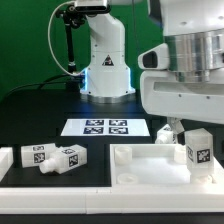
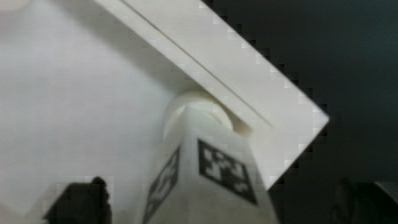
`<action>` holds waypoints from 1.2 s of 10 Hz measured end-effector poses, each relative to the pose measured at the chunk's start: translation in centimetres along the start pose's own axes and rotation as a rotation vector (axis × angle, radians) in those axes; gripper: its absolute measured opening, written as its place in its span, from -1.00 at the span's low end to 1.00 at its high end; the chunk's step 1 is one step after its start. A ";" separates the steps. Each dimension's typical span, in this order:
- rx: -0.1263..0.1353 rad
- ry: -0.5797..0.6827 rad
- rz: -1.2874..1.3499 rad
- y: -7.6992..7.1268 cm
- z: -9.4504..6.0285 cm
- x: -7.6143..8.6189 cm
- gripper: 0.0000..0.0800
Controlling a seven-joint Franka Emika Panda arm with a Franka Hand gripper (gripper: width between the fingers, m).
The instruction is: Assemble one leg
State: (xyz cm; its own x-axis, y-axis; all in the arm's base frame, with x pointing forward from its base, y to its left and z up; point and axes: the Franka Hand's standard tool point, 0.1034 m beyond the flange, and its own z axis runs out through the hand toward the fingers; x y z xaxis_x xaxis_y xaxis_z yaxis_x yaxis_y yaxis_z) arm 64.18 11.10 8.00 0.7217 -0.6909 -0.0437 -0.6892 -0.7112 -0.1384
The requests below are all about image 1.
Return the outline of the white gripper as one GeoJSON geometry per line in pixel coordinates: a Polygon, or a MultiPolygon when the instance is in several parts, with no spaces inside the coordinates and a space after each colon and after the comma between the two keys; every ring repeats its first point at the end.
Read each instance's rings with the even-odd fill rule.
{"type": "Polygon", "coordinates": [[[206,83],[181,83],[168,71],[144,71],[140,95],[148,114],[171,117],[175,143],[185,131],[180,119],[224,124],[224,69],[213,70],[206,83]]]}

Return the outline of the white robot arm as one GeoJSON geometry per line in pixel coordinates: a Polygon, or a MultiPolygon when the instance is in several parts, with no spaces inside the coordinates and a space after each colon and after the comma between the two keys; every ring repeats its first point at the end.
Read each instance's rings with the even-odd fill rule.
{"type": "MultiPolygon", "coordinates": [[[[75,0],[87,16],[91,60],[83,96],[97,101],[133,94],[124,27],[109,14],[127,0],[75,0]]],[[[140,54],[140,97],[151,115],[224,124],[224,0],[147,0],[163,43],[140,54]]]]}

